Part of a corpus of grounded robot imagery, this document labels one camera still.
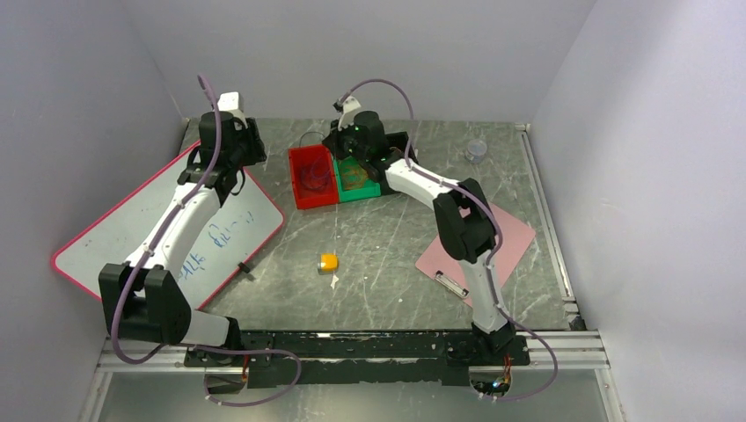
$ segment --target red container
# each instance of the red container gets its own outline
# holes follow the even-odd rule
[[[323,207],[340,202],[332,157],[324,145],[290,148],[288,159],[298,209]]]

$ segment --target white wall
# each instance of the white wall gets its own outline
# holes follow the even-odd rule
[[[114,0],[5,1],[0,51],[0,419],[77,420],[106,329],[49,259],[173,157],[180,116]]]
[[[599,0],[531,140],[634,421],[746,418],[746,3]]]
[[[328,118],[352,85],[389,78],[422,119],[528,121],[595,0],[123,0],[185,115],[192,75],[260,117]],[[364,105],[406,117],[391,88]]]

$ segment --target pink clipboard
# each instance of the pink clipboard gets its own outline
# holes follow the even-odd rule
[[[529,245],[531,245],[536,236],[536,231],[528,224],[518,220],[496,205],[490,204],[490,208],[494,213],[497,223],[500,224],[503,235],[502,247],[494,257],[497,276],[502,287],[513,270],[516,269],[516,266],[518,266],[518,261],[521,260],[523,254],[529,249]],[[458,283],[459,286],[468,288],[461,267],[443,249],[439,236],[428,246],[425,253],[417,259],[414,266],[431,279],[434,279],[435,273],[440,271],[443,275]],[[467,296],[464,302],[472,306],[472,297],[470,295]]]

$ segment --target clear plastic cup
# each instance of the clear plastic cup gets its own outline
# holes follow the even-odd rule
[[[479,164],[485,159],[487,154],[487,143],[481,139],[472,139],[466,144],[464,157],[466,161],[472,164]]]

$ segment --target tabletop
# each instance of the tabletop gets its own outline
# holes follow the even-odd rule
[[[414,267],[437,229],[433,212],[403,194],[296,209],[288,148],[309,131],[324,134],[329,120],[257,119],[267,161],[250,167],[285,215],[282,229],[257,252],[250,274],[226,285],[205,310],[235,317],[244,330],[389,330],[467,328],[469,306]],[[514,318],[530,328],[565,330],[561,282],[552,262],[543,209],[523,144],[513,124],[387,120],[386,132],[416,133],[418,158],[446,178],[474,178],[487,200],[530,225],[537,235],[502,288]],[[198,119],[182,149],[199,139]],[[308,134],[304,145],[320,143]],[[481,164],[463,156],[471,139],[486,141]],[[336,253],[339,280],[319,275],[318,255]]]

